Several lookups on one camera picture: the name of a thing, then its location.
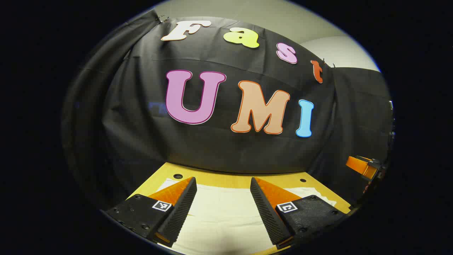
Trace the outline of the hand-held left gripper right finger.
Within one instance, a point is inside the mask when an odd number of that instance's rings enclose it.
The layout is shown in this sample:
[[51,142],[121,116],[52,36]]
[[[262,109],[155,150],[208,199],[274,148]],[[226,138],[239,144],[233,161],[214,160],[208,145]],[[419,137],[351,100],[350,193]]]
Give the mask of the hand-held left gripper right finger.
[[250,191],[269,238],[279,250],[308,243],[347,218],[319,196],[300,197],[257,177],[251,178]]

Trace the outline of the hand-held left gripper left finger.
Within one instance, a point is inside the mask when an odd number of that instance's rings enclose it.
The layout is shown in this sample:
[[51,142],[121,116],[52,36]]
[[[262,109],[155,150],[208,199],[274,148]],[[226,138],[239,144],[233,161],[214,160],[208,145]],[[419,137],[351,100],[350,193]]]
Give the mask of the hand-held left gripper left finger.
[[194,176],[162,186],[147,180],[103,214],[139,237],[171,247],[177,241],[196,193]]

